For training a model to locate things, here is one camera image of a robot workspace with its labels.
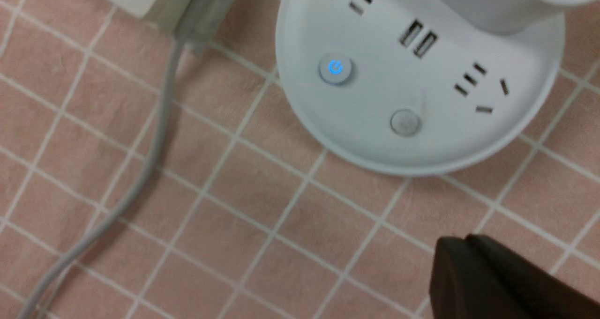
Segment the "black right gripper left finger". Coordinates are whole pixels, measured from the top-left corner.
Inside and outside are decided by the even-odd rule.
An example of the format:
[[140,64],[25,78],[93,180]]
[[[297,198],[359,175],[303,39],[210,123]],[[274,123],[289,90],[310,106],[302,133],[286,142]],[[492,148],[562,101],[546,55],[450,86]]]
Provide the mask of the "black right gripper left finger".
[[521,307],[486,260],[459,237],[436,242],[429,298],[435,319],[521,317]]

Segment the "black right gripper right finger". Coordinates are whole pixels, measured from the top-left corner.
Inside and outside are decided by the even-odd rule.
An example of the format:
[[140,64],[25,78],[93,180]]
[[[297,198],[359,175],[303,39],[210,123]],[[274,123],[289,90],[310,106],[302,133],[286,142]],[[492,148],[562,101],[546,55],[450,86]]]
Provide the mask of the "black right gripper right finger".
[[487,235],[465,240],[482,255],[502,285],[532,319],[598,319],[599,302],[548,274]]

